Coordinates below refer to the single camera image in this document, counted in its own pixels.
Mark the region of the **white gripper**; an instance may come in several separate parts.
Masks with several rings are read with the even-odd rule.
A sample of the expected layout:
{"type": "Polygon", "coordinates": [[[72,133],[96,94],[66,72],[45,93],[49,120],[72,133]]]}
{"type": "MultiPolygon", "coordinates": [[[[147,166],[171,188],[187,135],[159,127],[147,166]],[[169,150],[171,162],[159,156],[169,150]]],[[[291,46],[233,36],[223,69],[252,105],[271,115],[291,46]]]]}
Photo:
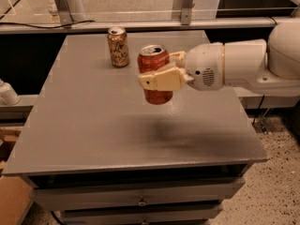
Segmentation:
{"type": "Polygon", "coordinates": [[[202,44],[187,53],[172,52],[170,61],[174,63],[141,73],[140,86],[150,91],[177,91],[185,84],[199,91],[215,91],[223,86],[222,43],[202,44]]]}

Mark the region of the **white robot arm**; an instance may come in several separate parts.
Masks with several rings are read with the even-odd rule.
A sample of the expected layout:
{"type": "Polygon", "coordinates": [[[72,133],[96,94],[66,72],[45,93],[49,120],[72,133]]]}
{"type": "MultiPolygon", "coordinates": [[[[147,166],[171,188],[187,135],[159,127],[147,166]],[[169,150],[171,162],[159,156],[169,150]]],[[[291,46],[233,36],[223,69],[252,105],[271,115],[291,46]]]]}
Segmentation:
{"type": "Polygon", "coordinates": [[[243,87],[273,97],[300,95],[300,22],[280,22],[269,38],[201,44],[174,52],[171,62],[138,76],[150,91],[243,87]]]}

